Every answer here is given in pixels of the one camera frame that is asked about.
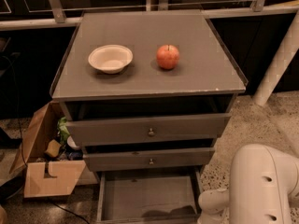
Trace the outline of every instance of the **cardboard box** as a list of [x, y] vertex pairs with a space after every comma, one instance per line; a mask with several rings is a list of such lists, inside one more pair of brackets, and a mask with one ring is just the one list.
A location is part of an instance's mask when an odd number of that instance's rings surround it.
[[58, 119], [64, 113], [58, 103], [50, 102], [37, 110], [11, 165], [10, 172], [24, 169], [27, 163], [24, 197], [69, 195], [76, 185], [98, 183], [85, 161], [36, 162], [44, 157], [49, 142], [57, 135]]

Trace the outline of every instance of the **red apple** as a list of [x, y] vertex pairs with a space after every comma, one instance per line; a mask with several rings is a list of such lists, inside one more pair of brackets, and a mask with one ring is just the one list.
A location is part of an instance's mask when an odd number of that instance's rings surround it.
[[158, 48], [156, 58], [160, 67], [171, 70], [178, 64], [179, 51], [173, 45], [163, 45]]

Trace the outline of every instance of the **wire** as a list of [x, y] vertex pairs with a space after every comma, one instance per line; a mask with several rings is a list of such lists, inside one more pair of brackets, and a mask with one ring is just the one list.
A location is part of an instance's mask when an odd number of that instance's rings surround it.
[[70, 210], [67, 210], [67, 209], [61, 207], [60, 205], [58, 205], [58, 204], [56, 204], [55, 202], [53, 202], [50, 198], [48, 198], [48, 201], [49, 201], [49, 203], [51, 203], [51, 204], [57, 206], [58, 208], [64, 210], [65, 212], [70, 213], [70, 214], [73, 214], [73, 215], [75, 215], [76, 217], [78, 217], [78, 218], [82, 219], [83, 221], [85, 221], [86, 223], [90, 224], [90, 223], [88, 222], [88, 220], [85, 219], [83, 216], [80, 216], [80, 215], [78, 215], [78, 214], [76, 214], [76, 213], [74, 213], [74, 212], [72, 212], [72, 211], [70, 211]]
[[[12, 62], [7, 56], [3, 56], [3, 58], [5, 58], [6, 60], [8, 60], [8, 62], [9, 62], [9, 66], [8, 66], [7, 70], [11, 67], [11, 69], [12, 69], [12, 74], [13, 74], [14, 84], [15, 84], [15, 86], [16, 86], [16, 90], [17, 90], [17, 110], [16, 110], [16, 111], [17, 111], [17, 120], [18, 120], [18, 124], [19, 124], [19, 131], [20, 131], [20, 137], [21, 137], [21, 157], [22, 157], [22, 161], [24, 162], [24, 164], [25, 164], [25, 166], [26, 166], [26, 168], [27, 168], [28, 165], [27, 165], [27, 162], [26, 162], [26, 160], [25, 160], [25, 158], [24, 158], [24, 153], [23, 153], [21, 119], [20, 119], [20, 116], [19, 116], [19, 109], [20, 109], [20, 93], [19, 93], [19, 87], [18, 87], [18, 83], [17, 83], [17, 79], [16, 79], [15, 69], [14, 69], [14, 67], [13, 67], [13, 64], [14, 64], [14, 62], [15, 62], [16, 60]], [[78, 217], [78, 218], [81, 218], [81, 219], [84, 220], [86, 223], [90, 224], [84, 217], [82, 217], [82, 216], [80, 216], [80, 215], [78, 215], [78, 214], [76, 214], [76, 213], [74, 213], [74, 212], [71, 212], [71, 211], [69, 211], [69, 210], [67, 210], [67, 209], [65, 209], [65, 208], [62, 208], [60, 205], [56, 204], [55, 202], [51, 201], [50, 199], [48, 199], [48, 200], [49, 200], [49, 203], [51, 203], [51, 204], [57, 206], [58, 208], [64, 210], [65, 212], [68, 212], [68, 213], [70, 213], [70, 214], [72, 214], [72, 215], [74, 215], [74, 216], [76, 216], [76, 217]]]

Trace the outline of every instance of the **drawer front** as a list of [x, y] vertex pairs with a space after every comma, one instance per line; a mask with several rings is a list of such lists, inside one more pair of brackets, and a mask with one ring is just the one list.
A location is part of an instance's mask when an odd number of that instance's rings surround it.
[[86, 154], [91, 172], [205, 165], [211, 160], [213, 147], [174, 150]]
[[76, 144], [97, 146], [220, 137], [230, 114], [71, 121]]

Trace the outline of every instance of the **speckled floor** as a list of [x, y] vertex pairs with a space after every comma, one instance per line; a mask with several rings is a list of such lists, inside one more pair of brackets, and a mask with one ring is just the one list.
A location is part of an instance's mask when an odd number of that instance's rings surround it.
[[[298, 104], [299, 91], [273, 94], [264, 107], [255, 105], [250, 96], [239, 96], [232, 109], [232, 118], [223, 136], [216, 143], [216, 153], [202, 173], [203, 188], [216, 189], [229, 186], [232, 158], [236, 151], [246, 144], [264, 144], [299, 157]], [[21, 126], [24, 131], [29, 120], [22, 120]], [[16, 125], [12, 123], [16, 122], [0, 120], [0, 127], [9, 135], [18, 137]], [[0, 161], [0, 183], [16, 175], [8, 174], [16, 150], [2, 151], [5, 152], [5, 157]], [[50, 200], [85, 217], [90, 223], [96, 220], [97, 185], [78, 186], [70, 196]], [[7, 210], [9, 223], [84, 223], [82, 219], [57, 208], [50, 203], [50, 200], [23, 199], [22, 193], [19, 193], [7, 200], [3, 207]], [[291, 215], [293, 223], [299, 221], [299, 211], [296, 208], [292, 208]], [[228, 220], [227, 216], [223, 223], [229, 223]]]

